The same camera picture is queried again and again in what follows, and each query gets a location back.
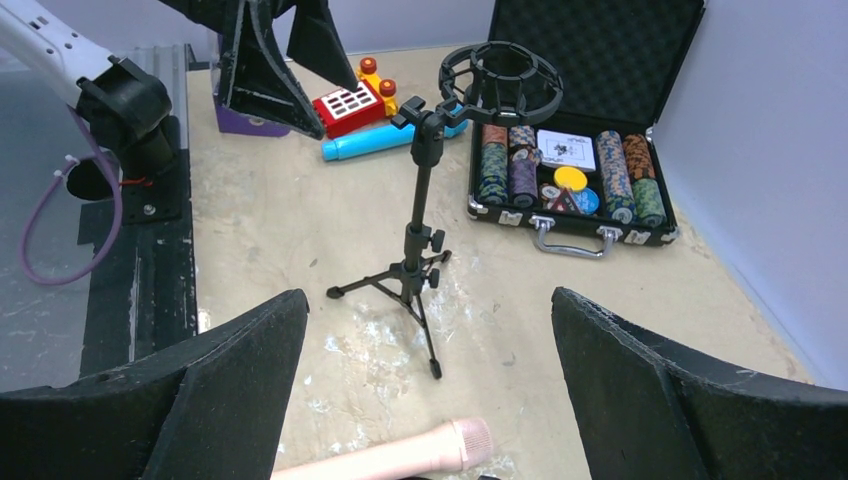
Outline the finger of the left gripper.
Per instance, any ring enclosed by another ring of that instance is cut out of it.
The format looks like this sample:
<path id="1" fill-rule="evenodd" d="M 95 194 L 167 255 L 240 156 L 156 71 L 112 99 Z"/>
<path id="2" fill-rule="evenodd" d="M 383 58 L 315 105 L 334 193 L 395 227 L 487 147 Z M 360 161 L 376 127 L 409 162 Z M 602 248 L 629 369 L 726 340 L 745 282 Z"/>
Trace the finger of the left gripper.
<path id="1" fill-rule="evenodd" d="M 352 91 L 358 78 L 352 70 L 327 1 L 291 1 L 294 18 L 286 54 L 322 79 Z"/>
<path id="2" fill-rule="evenodd" d="M 325 129 L 285 64 L 272 28 L 269 1 L 230 1 L 225 9 L 218 87 L 223 106 L 281 124 L 313 139 Z"/>

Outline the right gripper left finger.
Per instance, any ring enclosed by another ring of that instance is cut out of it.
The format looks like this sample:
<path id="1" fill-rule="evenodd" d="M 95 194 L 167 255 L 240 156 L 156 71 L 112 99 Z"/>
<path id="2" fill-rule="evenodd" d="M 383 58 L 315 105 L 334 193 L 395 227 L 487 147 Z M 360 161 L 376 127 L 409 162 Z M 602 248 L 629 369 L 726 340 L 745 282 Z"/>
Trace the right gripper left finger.
<path id="1" fill-rule="evenodd" d="M 141 360 L 1 396 L 5 479 L 267 479 L 309 314 L 300 289 Z"/>

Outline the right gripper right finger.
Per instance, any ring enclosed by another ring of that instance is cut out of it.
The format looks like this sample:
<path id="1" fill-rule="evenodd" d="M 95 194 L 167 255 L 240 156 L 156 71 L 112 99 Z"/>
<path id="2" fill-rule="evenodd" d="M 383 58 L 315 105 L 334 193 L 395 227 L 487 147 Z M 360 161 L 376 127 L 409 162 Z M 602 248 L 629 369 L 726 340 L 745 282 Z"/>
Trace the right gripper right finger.
<path id="1" fill-rule="evenodd" d="M 595 479 L 843 479 L 847 394 L 720 360 L 563 287 L 552 327 Z"/>

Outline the blue microphone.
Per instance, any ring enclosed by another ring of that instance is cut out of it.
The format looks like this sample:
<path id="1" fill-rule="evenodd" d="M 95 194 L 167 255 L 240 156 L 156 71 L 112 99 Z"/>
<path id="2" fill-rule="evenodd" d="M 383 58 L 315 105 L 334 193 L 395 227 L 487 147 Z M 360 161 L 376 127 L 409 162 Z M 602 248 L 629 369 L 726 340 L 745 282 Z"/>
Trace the blue microphone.
<path id="1" fill-rule="evenodd" d="M 346 134 L 323 142 L 321 156 L 325 162 L 333 162 L 411 146 L 416 138 L 415 130 L 415 125 L 409 121 L 403 128 L 385 125 Z"/>

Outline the black tripod mic stand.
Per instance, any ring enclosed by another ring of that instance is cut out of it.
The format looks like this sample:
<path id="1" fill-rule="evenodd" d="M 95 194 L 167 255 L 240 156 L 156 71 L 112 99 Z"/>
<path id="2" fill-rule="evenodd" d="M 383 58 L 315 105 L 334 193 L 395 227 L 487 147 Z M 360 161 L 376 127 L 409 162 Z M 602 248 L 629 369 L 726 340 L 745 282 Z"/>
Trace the black tripod mic stand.
<path id="1" fill-rule="evenodd" d="M 509 41 L 487 41 L 461 47 L 444 57 L 437 70 L 438 104 L 429 107 L 414 96 L 392 118 L 394 127 L 413 129 L 410 155 L 416 170 L 411 218 L 404 228 L 403 257 L 386 270 L 327 289 L 340 299 L 373 287 L 397 302 L 421 329 L 432 377 L 443 376 L 422 294 L 436 289 L 440 265 L 452 253 L 446 233 L 427 224 L 432 177 L 445 152 L 446 130 L 464 121 L 498 127 L 536 125 L 559 108 L 564 83 L 551 62 L 529 48 Z"/>

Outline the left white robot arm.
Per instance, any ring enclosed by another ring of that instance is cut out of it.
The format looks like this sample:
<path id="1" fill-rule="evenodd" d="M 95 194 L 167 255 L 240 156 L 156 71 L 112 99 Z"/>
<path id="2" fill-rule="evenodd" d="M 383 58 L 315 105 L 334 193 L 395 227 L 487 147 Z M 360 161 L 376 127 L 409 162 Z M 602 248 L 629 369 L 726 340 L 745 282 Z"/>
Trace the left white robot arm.
<path id="1" fill-rule="evenodd" d="M 325 126 L 286 59 L 345 89 L 358 79 L 325 1 L 170 1 L 217 35 L 220 103 L 315 139 Z M 112 151 L 130 179 L 168 174 L 176 150 L 163 122 L 173 102 L 156 76 L 87 39 L 37 1 L 1 4 L 1 47 L 40 73 Z"/>

